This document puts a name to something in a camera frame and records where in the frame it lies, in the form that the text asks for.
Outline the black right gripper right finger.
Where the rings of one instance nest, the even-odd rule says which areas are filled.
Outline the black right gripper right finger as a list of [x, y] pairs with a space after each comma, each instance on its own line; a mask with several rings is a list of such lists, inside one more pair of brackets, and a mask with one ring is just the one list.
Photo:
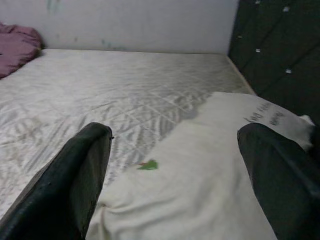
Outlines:
[[293, 140], [250, 123], [237, 132], [240, 154], [263, 213], [279, 240], [320, 238], [320, 168]]

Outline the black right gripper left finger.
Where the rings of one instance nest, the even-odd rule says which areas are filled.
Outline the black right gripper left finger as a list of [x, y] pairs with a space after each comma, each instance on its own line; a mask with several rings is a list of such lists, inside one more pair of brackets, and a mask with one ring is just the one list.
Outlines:
[[91, 122], [41, 168], [0, 221], [3, 240], [83, 240], [103, 188], [113, 133]]

